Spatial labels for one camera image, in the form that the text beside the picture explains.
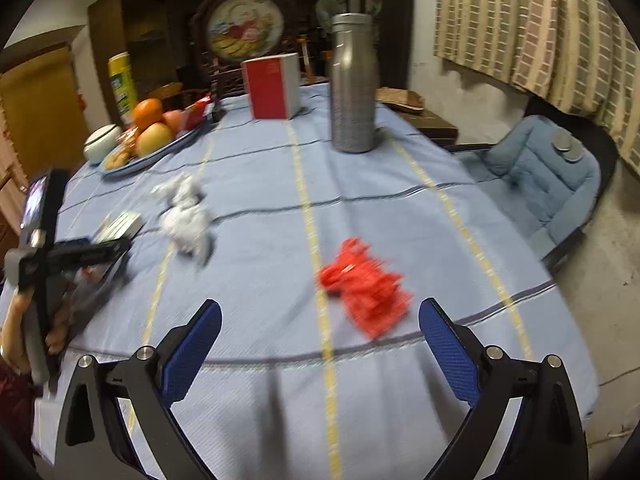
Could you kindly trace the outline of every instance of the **plaid curtain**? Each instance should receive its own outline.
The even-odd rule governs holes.
[[[640,51],[607,0],[436,0],[434,52],[593,118],[640,173]]]

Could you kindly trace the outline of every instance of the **phone screen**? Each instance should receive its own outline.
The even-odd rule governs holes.
[[[22,217],[22,223],[20,224],[21,229],[24,229],[25,226],[31,224],[40,214],[45,180],[46,177],[43,177],[31,186],[31,190],[27,196],[26,204],[24,206],[24,216]]]

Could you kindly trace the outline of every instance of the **stainless steel bottle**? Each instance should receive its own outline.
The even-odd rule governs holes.
[[[343,152],[368,152],[377,144],[375,108],[379,78],[371,29],[368,14],[334,16],[331,142]]]

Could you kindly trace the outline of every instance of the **yellow door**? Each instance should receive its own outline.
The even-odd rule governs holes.
[[[0,76],[7,134],[29,179],[50,167],[75,171],[88,137],[67,47]]]

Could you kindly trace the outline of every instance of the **round decorative panel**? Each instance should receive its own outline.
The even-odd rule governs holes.
[[[236,63],[267,54],[283,30],[284,17],[271,0],[225,0],[207,24],[212,53]]]

